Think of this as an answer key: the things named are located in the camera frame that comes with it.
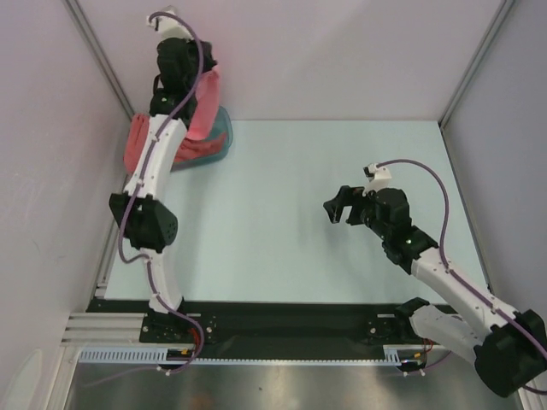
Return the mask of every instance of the metal frame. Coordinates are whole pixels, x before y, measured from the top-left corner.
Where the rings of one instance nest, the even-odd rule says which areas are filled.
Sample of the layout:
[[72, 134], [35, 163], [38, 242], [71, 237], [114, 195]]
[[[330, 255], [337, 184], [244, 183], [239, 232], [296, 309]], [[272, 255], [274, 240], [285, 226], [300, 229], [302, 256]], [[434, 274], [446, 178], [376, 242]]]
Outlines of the metal frame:
[[130, 120], [135, 115], [135, 110], [132, 108], [126, 93], [121, 87], [120, 81], [116, 77], [114, 69], [106, 56], [101, 43], [99, 43], [97, 36], [93, 32], [91, 24], [87, 20], [87, 16], [84, 10], [79, 5], [78, 0], [62, 0], [67, 8], [67, 12], [72, 17], [76, 28], [82, 36], [85, 44], [89, 48], [95, 63], [104, 75], [110, 89], [116, 95], [116, 98], [120, 102], [123, 110], [125, 111], [127, 118]]
[[511, 10], [514, 9], [518, 1], [519, 0], [503, 0], [499, 8], [497, 9], [496, 15], [492, 19], [492, 22], [488, 27], [485, 36], [480, 41], [479, 48], [475, 51], [471, 62], [469, 62], [469, 65], [466, 68], [465, 73], [463, 74], [460, 84], [458, 84], [458, 86], [456, 87], [456, 91], [450, 98], [448, 106], [446, 107], [446, 110], [444, 111], [438, 122], [441, 131], [446, 128], [448, 122], [450, 121], [450, 117], [456, 110], [457, 106], [460, 104], [460, 101], [462, 100], [465, 91], [471, 85], [475, 74], [479, 70], [479, 67], [482, 64], [482, 61], [485, 59], [488, 50], [490, 49], [490, 47], [494, 43], [494, 40], [499, 34], [503, 23], [505, 23], [509, 16], [509, 13], [511, 12]]
[[[107, 80], [109, 87], [112, 92], [116, 95], [117, 99], [120, 102], [120, 105], [123, 107], [124, 112], [126, 113], [129, 119], [134, 115], [134, 110], [126, 96], [126, 93], [121, 87], [120, 81], [117, 79], [113, 68], [109, 63], [109, 59], [104, 53], [103, 47], [100, 45], [100, 42], [97, 39], [97, 36], [92, 30], [92, 27], [85, 16], [84, 10], [79, 5], [78, 0], [62, 0], [65, 6], [67, 7], [68, 13], [71, 15], [74, 24], [77, 26], [82, 38], [84, 39], [86, 45], [89, 47], [89, 50], [99, 66], [99, 69], [103, 73], [105, 79]], [[484, 36], [479, 48], [477, 49], [471, 63], [469, 64], [466, 72], [463, 75], [462, 81], [458, 85], [454, 95], [450, 99], [450, 103], [447, 106], [447, 109], [444, 111], [442, 118], [439, 121], [439, 126], [441, 132], [443, 133], [445, 146], [447, 153], [450, 159], [450, 164], [452, 165], [454, 175], [456, 177], [456, 182], [458, 183], [458, 171], [457, 165], [453, 162], [453, 157], [450, 154], [450, 142], [448, 138], [444, 135], [444, 129], [448, 124], [451, 115], [455, 111], [456, 107], [460, 103], [463, 94], [466, 89], [472, 82], [474, 75], [481, 62], [484, 60], [484, 57], [490, 49], [493, 41], [499, 34], [500, 28], [503, 26], [509, 12], [517, 4], [517, 0], [504, 0], [500, 5], [496, 16], [494, 17], [491, 26], [489, 27], [486, 35]], [[462, 192], [461, 186], [458, 183], [458, 189], [460, 191], [464, 208], [468, 217], [468, 220], [471, 224], [471, 231], [473, 234], [473, 240], [475, 241], [475, 246], [478, 250], [481, 264], [483, 265], [483, 270], [488, 279], [488, 266], [485, 262], [485, 258], [482, 252], [482, 247], [480, 246], [481, 241], [479, 239], [479, 234], [477, 232], [477, 225], [473, 212], [469, 209], [468, 203], [465, 201], [464, 192]], [[106, 285], [109, 281], [109, 273], [114, 261], [115, 247], [113, 246], [116, 237], [116, 226], [113, 222], [109, 230], [109, 235], [105, 241], [105, 246], [103, 249], [103, 255], [97, 269], [97, 282], [94, 286], [93, 296], [102, 297], [104, 296], [104, 291]], [[68, 327], [65, 332], [65, 335], [62, 339], [62, 346], [60, 351], [60, 359], [58, 362], [58, 368], [56, 372], [55, 379], [52, 381], [50, 394], [47, 397], [46, 403], [44, 404], [44, 410], [59, 410], [63, 409], [65, 403], [68, 399], [68, 393], [70, 385], [73, 380], [74, 371], [78, 362], [79, 355], [82, 349], [87, 349], [92, 346], [118, 346], [118, 347], [131, 347], [131, 348], [140, 348], [146, 346], [150, 347], [150, 344], [143, 345], [139, 343], [138, 336], [141, 329], [142, 319], [144, 317], [143, 313], [74, 313], [71, 315], [68, 321]], [[177, 347], [183, 348], [187, 347], [187, 344], [177, 344], [177, 345], [161, 345], [162, 348], [168, 347]], [[393, 352], [403, 351], [405, 349], [419, 349], [419, 345], [386, 345], [385, 352], [386, 354], [392, 354]], [[543, 406], [541, 399], [532, 395], [526, 391], [520, 390], [519, 396], [521, 398], [522, 406], [525, 410], [537, 410], [547, 408]]]

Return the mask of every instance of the white wall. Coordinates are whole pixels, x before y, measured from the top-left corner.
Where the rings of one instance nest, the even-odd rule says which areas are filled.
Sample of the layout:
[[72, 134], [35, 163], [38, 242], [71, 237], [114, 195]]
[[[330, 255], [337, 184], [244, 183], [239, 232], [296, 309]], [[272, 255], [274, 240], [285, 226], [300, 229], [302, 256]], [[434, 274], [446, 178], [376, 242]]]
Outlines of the white wall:
[[[169, 3], [80, 3], [133, 107], [147, 111], [159, 38], [144, 17]], [[500, 0], [172, 3], [213, 43], [236, 120], [438, 120]]]
[[6, 2], [3, 17], [0, 402], [35, 348], [44, 396], [68, 314], [91, 289], [128, 125], [61, 1]]
[[545, 0], [518, 4], [447, 130], [494, 290], [545, 320], [546, 19]]

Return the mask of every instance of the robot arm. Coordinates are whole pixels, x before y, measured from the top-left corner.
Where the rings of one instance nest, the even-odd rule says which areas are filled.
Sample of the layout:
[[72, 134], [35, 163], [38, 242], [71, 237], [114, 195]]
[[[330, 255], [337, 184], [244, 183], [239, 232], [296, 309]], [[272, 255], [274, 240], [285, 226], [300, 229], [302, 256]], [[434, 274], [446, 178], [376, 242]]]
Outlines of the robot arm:
[[196, 106], [192, 95], [196, 84], [190, 88], [202, 70], [197, 68], [196, 53], [202, 53], [207, 67], [215, 64], [210, 44], [198, 45], [189, 31], [170, 15], [176, 16], [172, 6], [147, 18], [147, 24], [162, 36], [157, 47], [160, 74], [154, 80], [149, 130], [135, 172], [122, 193], [112, 194], [109, 200], [123, 236], [141, 251], [137, 258], [146, 267], [150, 263], [152, 282], [164, 302], [150, 298], [150, 308], [158, 313], [167, 313], [166, 306], [177, 310], [182, 301], [174, 275], [174, 259], [167, 249], [177, 235], [178, 221], [162, 201], [171, 166], [186, 135], [186, 124], [190, 123]]
[[351, 207], [348, 224], [370, 228], [382, 240], [390, 261], [439, 293], [459, 313], [442, 313], [419, 298], [409, 301], [398, 310], [415, 334], [441, 343], [473, 363], [483, 382], [501, 396], [544, 372], [544, 357], [508, 322], [509, 318], [518, 323], [545, 346], [541, 318], [532, 310], [519, 313], [480, 290], [450, 259], [446, 267], [438, 244], [412, 225], [404, 192], [387, 188], [389, 170], [373, 164], [365, 168], [365, 174], [370, 181], [367, 187], [343, 186], [323, 207], [332, 223], [340, 221], [344, 207]]
[[[152, 278], [157, 291], [162, 295], [163, 301], [176, 309], [182, 301], [182, 294], [174, 275], [174, 258], [168, 246], [177, 235], [178, 221], [162, 201], [171, 165], [186, 135], [186, 127], [182, 120], [171, 120], [157, 138], [157, 131], [166, 117], [158, 114], [150, 118], [148, 135], [137, 169], [123, 192], [110, 197], [109, 204], [120, 226], [130, 197], [138, 189], [124, 236], [130, 239], [134, 248], [148, 255], [149, 259], [144, 259], [144, 263], [151, 263]], [[155, 297], [150, 298], [150, 308], [160, 313], [167, 312]]]

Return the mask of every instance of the gray wall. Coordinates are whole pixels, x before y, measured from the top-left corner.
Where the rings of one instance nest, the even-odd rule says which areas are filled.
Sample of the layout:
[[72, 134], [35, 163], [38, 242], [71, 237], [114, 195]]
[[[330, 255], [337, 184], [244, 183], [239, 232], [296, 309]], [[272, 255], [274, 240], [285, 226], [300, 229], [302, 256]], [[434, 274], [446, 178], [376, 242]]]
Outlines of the gray wall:
[[2, 15], [0, 403], [36, 348], [38, 403], [91, 289], [128, 121], [61, 1], [5, 2]]
[[547, 319], [546, 21], [517, 5], [446, 137], [494, 290]]

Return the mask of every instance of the cable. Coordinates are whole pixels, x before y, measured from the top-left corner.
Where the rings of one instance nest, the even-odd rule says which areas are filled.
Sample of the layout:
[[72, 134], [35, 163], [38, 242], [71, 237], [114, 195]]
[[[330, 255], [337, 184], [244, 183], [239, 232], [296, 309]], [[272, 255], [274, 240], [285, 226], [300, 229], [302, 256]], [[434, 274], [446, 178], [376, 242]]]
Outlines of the cable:
[[[438, 186], [440, 186], [441, 191], [443, 192], [443, 198], [444, 198], [444, 219], [443, 219], [443, 226], [441, 228], [441, 236], [438, 241], [438, 252], [441, 257], [441, 261], [443, 262], [444, 267], [446, 268], [447, 272], [452, 275], [452, 277], [458, 281], [464, 288], [469, 290], [474, 296], [477, 297], [480, 301], [482, 301], [488, 308], [494, 309], [494, 304], [491, 302], [490, 299], [483, 296], [478, 290], [476, 290], [467, 280], [462, 278], [457, 272], [455, 272], [453, 269], [450, 269], [448, 259], [446, 258], [446, 253], [444, 252], [444, 240], [446, 237], [446, 228], [448, 226], [448, 220], [449, 220], [449, 213], [450, 213], [450, 205], [449, 205], [449, 198], [448, 198], [448, 192], [446, 191], [446, 187], [443, 184], [443, 181], [441, 178], [435, 173], [430, 167], [423, 164], [422, 162], [415, 161], [415, 160], [409, 160], [409, 159], [398, 159], [398, 160], [392, 160], [392, 161], [386, 161], [381, 162], [377, 165], [377, 167], [386, 167], [391, 164], [411, 164], [416, 165], [417, 167], [420, 167], [422, 169], [425, 169], [428, 171], [437, 181]], [[547, 350], [541, 345], [541, 343], [532, 335], [529, 331], [527, 331], [524, 327], [519, 325], [514, 319], [509, 317], [508, 314], [506, 314], [503, 310], [496, 308], [495, 312], [499, 314], [507, 323], [512, 325], [517, 331], [519, 331], [538, 351], [539, 353], [547, 360]], [[525, 390], [531, 391], [532, 393], [536, 393], [538, 395], [547, 395], [547, 390], [537, 390], [534, 388], [529, 388], [527, 386], [524, 386]]]
[[[204, 57], [203, 57], [203, 47], [202, 42], [199, 40], [199, 37], [196, 35], [196, 32], [194, 32], [194, 29], [191, 28], [188, 24], [186, 24], [180, 17], [177, 15], [172, 15], [171, 13], [167, 13], [165, 11], [156, 11], [155, 13], [152, 13], [148, 20], [152, 22], [155, 18], [158, 17], [168, 17], [170, 19], [173, 19], [177, 21], [181, 26], [183, 26], [190, 35], [194, 38], [194, 41], [196, 42], [197, 46], [197, 74], [196, 78], [194, 79], [194, 83], [192, 84], [190, 90], [188, 91], [188, 94], [182, 99], [182, 101], [169, 113], [167, 118], [162, 122], [160, 127], [157, 129], [156, 132], [156, 140], [160, 140], [160, 136], [162, 135], [163, 130], [165, 130], [165, 127], [168, 125], [168, 123], [173, 119], [173, 117], [188, 103], [192, 95], [196, 92], [197, 85], [199, 83], [199, 78], [203, 74], [203, 64], [204, 64]], [[146, 151], [146, 155], [144, 157], [143, 166], [141, 167], [140, 174], [138, 175], [139, 182], [137, 182], [135, 186], [135, 191], [132, 193], [131, 198], [129, 199], [129, 203], [126, 206], [126, 210], [123, 213], [123, 216], [121, 218], [120, 223], [120, 233], [118, 234], [118, 254], [120, 255], [120, 259], [124, 263], [132, 263], [138, 259], [149, 259], [149, 256], [147, 254], [138, 254], [134, 256], [131, 259], [127, 259], [123, 252], [123, 234], [126, 231], [126, 225], [127, 220], [129, 219], [129, 214], [131, 213], [132, 205], [135, 203], [135, 199], [137, 198], [137, 194], [140, 191], [141, 187], [143, 186], [143, 183], [141, 182], [144, 178], [144, 174], [146, 173], [146, 168], [148, 167], [148, 163], [150, 161], [150, 158], [152, 157], [152, 151], [154, 150], [154, 147], [156, 146], [156, 140], [152, 140], [150, 143], [150, 146], [148, 147], [148, 150]]]
[[[148, 147], [148, 150], [146, 151], [146, 154], [145, 154], [144, 160], [143, 160], [143, 166], [141, 167], [140, 173], [138, 175], [139, 181], [135, 185], [135, 190], [132, 193], [132, 195], [129, 199], [129, 203], [127, 204], [126, 209], [124, 211], [124, 214], [121, 218], [120, 232], [118, 234], [118, 253], [120, 255], [120, 259], [124, 263], [132, 263], [132, 262], [134, 262], [138, 259], [146, 260], [146, 271], [147, 271], [147, 276], [148, 276], [148, 281], [149, 281], [149, 284], [150, 284], [150, 288], [152, 289], [152, 293], [156, 297], [156, 299], [158, 300], [160, 305], [162, 305], [163, 308], [165, 308], [171, 314], [174, 314], [175, 316], [177, 316], [177, 317], [191, 323], [192, 325], [194, 325], [197, 328], [197, 331], [199, 332], [199, 336], [200, 336], [199, 337], [199, 344], [196, 346], [196, 349], [195, 349], [194, 354], [192, 355], [192, 357], [184, 365], [181, 365], [180, 367], [178, 367], [174, 370], [166, 371], [166, 375], [168, 376], [169, 374], [176, 374], [176, 373], [182, 372], [201, 353], [201, 351], [203, 349], [203, 343], [204, 343], [204, 340], [205, 340], [205, 336], [203, 334], [203, 328], [202, 328], [202, 326], [200, 326], [200, 324], [197, 321], [195, 321], [194, 319], [192, 319], [192, 318], [190, 318], [190, 317], [188, 317], [188, 316], [186, 316], [186, 315], [184, 315], [180, 312], [177, 312], [176, 310], [174, 310], [172, 307], [170, 307], [162, 299], [161, 295], [157, 291], [156, 285], [154, 284], [153, 275], [152, 275], [152, 265], [151, 265], [151, 262], [150, 262], [150, 256], [149, 255], [147, 255], [145, 253], [140, 253], [136, 256], [133, 256], [133, 258], [131, 258], [131, 259], [126, 258], [126, 256], [124, 255], [124, 252], [123, 252], [123, 234], [126, 231], [127, 220], [129, 219], [129, 214], [131, 213], [132, 206], [135, 203], [135, 200], [137, 198], [138, 193], [140, 192], [140, 189], [144, 185], [144, 182], [143, 182], [144, 175], [146, 174], [146, 169], [147, 169], [148, 164], [150, 162], [150, 158], [152, 157], [152, 152], [154, 150], [154, 147], [156, 146], [156, 143], [160, 140], [162, 132], [168, 126], [168, 123], [186, 105], [186, 103], [188, 103], [190, 98], [196, 92], [197, 84], [199, 83], [199, 79], [203, 74], [204, 58], [203, 58], [202, 43], [199, 40], [199, 37], [196, 35], [196, 32], [194, 32], [194, 30], [191, 28], [191, 26], [186, 24], [177, 15], [172, 15], [171, 13], [167, 13], [165, 11], [157, 11], [157, 12], [153, 13], [152, 15], [150, 15], [149, 21], [152, 22], [155, 18], [159, 18], [159, 17], [167, 17], [169, 19], [173, 19], [173, 20], [177, 21], [181, 26], [183, 26], [186, 30], [188, 30], [190, 35], [194, 38], [194, 40], [196, 42], [196, 46], [197, 46], [197, 56], [198, 56], [197, 74], [196, 74], [196, 78], [194, 79], [194, 83], [192, 84], [190, 90], [188, 91], [188, 94], [186, 94], [186, 96], [182, 99], [182, 101], [173, 109], [173, 111], [171, 111], [171, 113], [169, 113], [167, 118], [159, 126], [159, 128], [156, 131], [156, 140], [151, 141], [150, 146]], [[103, 380], [98, 380], [96, 382], [93, 382], [92, 384], [88, 384], [88, 386], [90, 386], [90, 387], [95, 386], [97, 384], [103, 383], [105, 381], [113, 380], [115, 378], [124, 376], [124, 375], [129, 374], [129, 373], [137, 372], [137, 371], [140, 371], [140, 370], [150, 370], [150, 369], [153, 369], [153, 367], [149, 367], [149, 366], [138, 367], [136, 369], [131, 369], [131, 371], [123, 372], [123, 373], [120, 373], [118, 375], [114, 375], [114, 376], [111, 376], [109, 378], [105, 378]]]

